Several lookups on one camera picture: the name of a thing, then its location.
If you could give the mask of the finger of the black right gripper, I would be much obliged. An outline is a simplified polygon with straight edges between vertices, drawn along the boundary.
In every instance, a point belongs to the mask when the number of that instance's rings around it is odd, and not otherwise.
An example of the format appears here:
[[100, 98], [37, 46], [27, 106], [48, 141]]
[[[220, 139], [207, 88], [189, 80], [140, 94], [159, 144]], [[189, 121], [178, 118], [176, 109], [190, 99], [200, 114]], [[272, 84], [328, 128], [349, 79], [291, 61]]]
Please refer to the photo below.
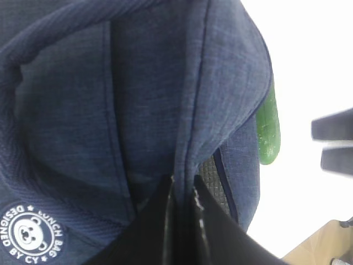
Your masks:
[[316, 140], [352, 141], [352, 109], [313, 120], [311, 133]]
[[320, 166], [326, 171], [352, 176], [352, 147], [323, 149]]

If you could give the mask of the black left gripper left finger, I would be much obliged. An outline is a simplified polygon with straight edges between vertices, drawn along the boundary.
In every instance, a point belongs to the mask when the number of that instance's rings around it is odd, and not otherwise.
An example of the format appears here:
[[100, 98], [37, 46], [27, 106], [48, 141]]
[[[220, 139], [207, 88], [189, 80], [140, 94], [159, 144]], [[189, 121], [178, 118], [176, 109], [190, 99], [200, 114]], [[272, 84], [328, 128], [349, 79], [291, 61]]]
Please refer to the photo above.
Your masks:
[[172, 176], [162, 177], [147, 205], [107, 248], [85, 264], [174, 264]]

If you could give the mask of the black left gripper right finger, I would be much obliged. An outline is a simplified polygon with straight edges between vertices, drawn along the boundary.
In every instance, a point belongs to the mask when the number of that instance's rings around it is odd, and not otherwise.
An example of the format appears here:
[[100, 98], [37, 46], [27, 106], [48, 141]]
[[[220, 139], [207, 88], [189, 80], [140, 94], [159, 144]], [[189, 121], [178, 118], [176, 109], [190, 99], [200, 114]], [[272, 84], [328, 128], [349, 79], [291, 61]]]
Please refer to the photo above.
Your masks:
[[285, 264], [261, 247], [211, 195], [201, 176], [194, 179], [195, 264]]

